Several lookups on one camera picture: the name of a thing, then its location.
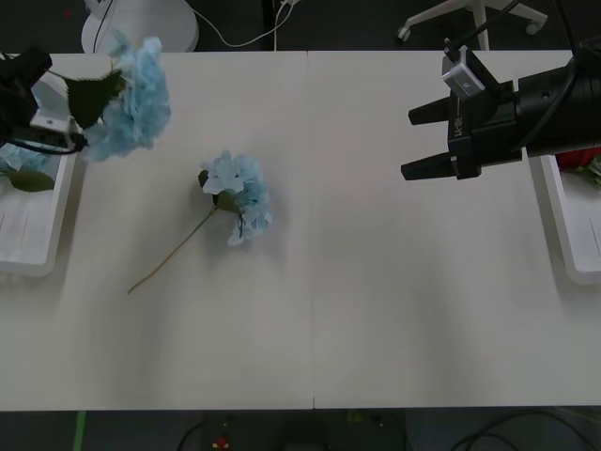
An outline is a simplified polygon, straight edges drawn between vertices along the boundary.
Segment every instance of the chair wheel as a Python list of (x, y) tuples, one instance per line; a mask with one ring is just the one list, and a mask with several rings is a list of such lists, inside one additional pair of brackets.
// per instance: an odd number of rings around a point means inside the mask
[(409, 30), (408, 28), (401, 26), (398, 29), (398, 33), (397, 36), (399, 39), (401, 39), (403, 42), (407, 42), (407, 39), (409, 39), (409, 36), (411, 36), (411, 30)]
[(541, 24), (536, 22), (530, 22), (526, 27), (526, 33), (528, 33), (530, 36), (534, 36), (539, 31), (541, 31)]

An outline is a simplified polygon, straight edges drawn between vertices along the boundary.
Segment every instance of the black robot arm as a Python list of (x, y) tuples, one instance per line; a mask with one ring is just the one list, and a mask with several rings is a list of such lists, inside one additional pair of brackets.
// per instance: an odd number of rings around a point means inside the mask
[(445, 49), (451, 95), (409, 112), (411, 124), (448, 121), (449, 151), (401, 166), (405, 179), (470, 179), (482, 167), (601, 146), (601, 53), (585, 40), (564, 68), (498, 83), (463, 45)]

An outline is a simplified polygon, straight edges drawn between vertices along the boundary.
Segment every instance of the red flower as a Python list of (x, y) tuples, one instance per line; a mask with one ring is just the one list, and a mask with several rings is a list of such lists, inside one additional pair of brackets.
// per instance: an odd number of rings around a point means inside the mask
[(594, 156), (599, 153), (601, 153), (601, 148), (587, 148), (585, 150), (560, 153), (556, 156), (557, 165), (560, 169), (574, 169), (579, 166), (586, 167)]

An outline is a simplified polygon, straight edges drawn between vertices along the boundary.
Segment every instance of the white chair base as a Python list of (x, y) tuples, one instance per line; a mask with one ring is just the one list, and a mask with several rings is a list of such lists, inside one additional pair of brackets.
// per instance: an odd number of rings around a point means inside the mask
[[(399, 39), (406, 41), (411, 34), (411, 27), (416, 23), (421, 23), (434, 19), (435, 17), (447, 14), (448, 12), (456, 11), (461, 8), (467, 8), (473, 12), (473, 18), (476, 22), (476, 27), (486, 22), (486, 8), (503, 9), (509, 5), (510, 0), (447, 0), (440, 5), (436, 5), (431, 9), (428, 9), (416, 16), (409, 18), (405, 24), (399, 28), (398, 37)], [(526, 27), (526, 32), (529, 35), (535, 35), (545, 25), (547, 21), (547, 15), (542, 12), (526, 7), (524, 5), (517, 5), (510, 11), (510, 14), (514, 14), (525, 19), (530, 19), (530, 23)], [(488, 31), (478, 35), (478, 41), (480, 42), (480, 50), (490, 50), (488, 45)]]

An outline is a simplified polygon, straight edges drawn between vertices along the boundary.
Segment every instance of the green leaf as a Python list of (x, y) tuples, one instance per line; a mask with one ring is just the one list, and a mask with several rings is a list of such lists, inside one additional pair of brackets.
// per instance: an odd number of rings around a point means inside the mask
[(99, 80), (65, 79), (69, 94), (69, 111), (84, 129), (98, 122), (109, 101), (125, 88), (120, 70), (110, 72)]
[(205, 187), (205, 183), (207, 183), (207, 180), (208, 180), (208, 171), (207, 171), (207, 169), (205, 169), (200, 174), (198, 174), (198, 182), (200, 183), (201, 188)]
[(240, 208), (236, 203), (236, 199), (227, 191), (221, 191), (219, 194), (214, 195), (213, 204), (219, 210), (231, 211), (232, 213), (240, 214)]
[(577, 167), (576, 173), (579, 176), (585, 177), (587, 179), (596, 179), (597, 177), (599, 177), (591, 169), (589, 169), (588, 167), (584, 167), (584, 166)]
[(3, 176), (9, 179), (10, 184), (20, 191), (38, 193), (54, 189), (54, 180), (43, 172), (20, 170), (5, 172)]

